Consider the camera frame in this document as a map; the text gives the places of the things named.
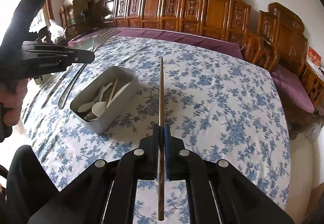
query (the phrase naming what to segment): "chopstick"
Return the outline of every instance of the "chopstick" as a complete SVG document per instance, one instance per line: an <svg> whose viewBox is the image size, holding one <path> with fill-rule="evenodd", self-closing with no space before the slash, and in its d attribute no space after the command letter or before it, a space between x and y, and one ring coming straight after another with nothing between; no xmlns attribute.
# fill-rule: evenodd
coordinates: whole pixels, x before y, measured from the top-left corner
<svg viewBox="0 0 324 224"><path fill-rule="evenodd" d="M111 91L111 94L110 94L110 97L109 97L109 101L107 103L107 107L110 105L112 97L114 96L114 92L115 92L115 89L116 89L117 82L118 82L118 78L116 78L116 80L115 80L114 87L112 88L112 91Z"/></svg>
<svg viewBox="0 0 324 224"><path fill-rule="evenodd" d="M158 154L158 220L164 220L164 84L163 58L160 61L159 91L159 154Z"/></svg>

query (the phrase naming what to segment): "floral tablecloth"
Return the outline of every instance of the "floral tablecloth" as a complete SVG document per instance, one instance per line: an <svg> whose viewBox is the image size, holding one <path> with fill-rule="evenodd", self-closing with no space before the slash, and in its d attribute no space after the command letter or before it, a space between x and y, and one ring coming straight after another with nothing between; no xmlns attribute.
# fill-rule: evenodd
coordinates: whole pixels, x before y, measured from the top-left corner
<svg viewBox="0 0 324 224"><path fill-rule="evenodd" d="M80 65L55 74L22 114L39 161L58 189L97 159L138 147L158 122L159 59L164 59L165 118L171 134L203 159L230 161L281 208L289 191L286 120L270 74L243 60L174 42L113 37L96 52L63 110L58 99ZM139 72L140 90L103 134L82 126L72 99L108 67ZM139 181L134 223L157 223L157 181ZM166 182L165 223L189 223L184 181Z"/></svg>

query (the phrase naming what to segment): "purple cushion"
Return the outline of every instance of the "purple cushion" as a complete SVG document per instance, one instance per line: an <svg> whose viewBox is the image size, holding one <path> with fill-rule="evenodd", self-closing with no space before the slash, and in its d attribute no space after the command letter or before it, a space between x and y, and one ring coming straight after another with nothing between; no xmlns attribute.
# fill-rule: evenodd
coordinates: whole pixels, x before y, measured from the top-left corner
<svg viewBox="0 0 324 224"><path fill-rule="evenodd" d="M95 36L106 29L98 29L91 34L79 37L76 41L70 41L69 47L73 47L76 43L81 42L86 37ZM143 37L150 39L159 39L165 41L172 41L187 45L192 45L204 49L217 51L238 59L243 59L240 51L240 46L235 43L224 42L209 37L201 37L192 34L185 34L173 31L157 30L157 29L132 29L122 28L121 32L116 34L119 37Z"/></svg>
<svg viewBox="0 0 324 224"><path fill-rule="evenodd" d="M295 74L278 64L271 76L277 90L285 93L292 103L304 111L314 112L314 106Z"/></svg>

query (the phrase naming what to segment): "blue floral pattern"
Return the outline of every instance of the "blue floral pattern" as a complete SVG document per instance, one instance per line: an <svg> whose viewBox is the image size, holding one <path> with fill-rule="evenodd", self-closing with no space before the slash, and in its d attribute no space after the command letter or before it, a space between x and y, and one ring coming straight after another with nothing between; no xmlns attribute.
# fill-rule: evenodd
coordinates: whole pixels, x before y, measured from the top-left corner
<svg viewBox="0 0 324 224"><path fill-rule="evenodd" d="M97 159L138 147L158 122L159 59L164 59L165 118L171 134L203 159L231 162L281 208L289 192L290 150L284 111L270 74L190 45L113 37L96 52L63 110L58 99L80 65L55 74L23 108L32 147L53 183L64 188ZM140 90L103 134L83 127L72 99L108 67L139 72ZM134 223L157 223L157 181L139 181ZM165 223L189 223L184 181L166 182Z"/></svg>

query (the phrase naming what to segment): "fork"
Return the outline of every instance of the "fork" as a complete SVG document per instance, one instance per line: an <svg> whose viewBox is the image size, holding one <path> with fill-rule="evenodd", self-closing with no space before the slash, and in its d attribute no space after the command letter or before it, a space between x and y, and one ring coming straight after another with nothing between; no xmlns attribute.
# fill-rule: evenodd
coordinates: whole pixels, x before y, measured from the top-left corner
<svg viewBox="0 0 324 224"><path fill-rule="evenodd" d="M113 37L114 35L119 33L120 31L121 31L121 29L110 29L110 30L108 30L107 32L105 32L103 34L100 34L100 35L96 36L95 39L93 40L91 51L93 53L95 53L100 46L105 44L108 39L110 39L111 37ZM78 77L83 72L83 70L85 69L86 66L87 66L87 63L82 65L82 67L74 75L73 79L70 81L70 83L67 85L67 87L63 91L62 95L59 98L58 104L57 104L60 109L64 108L66 100L67 100L67 98L68 98L74 84L76 83Z"/></svg>

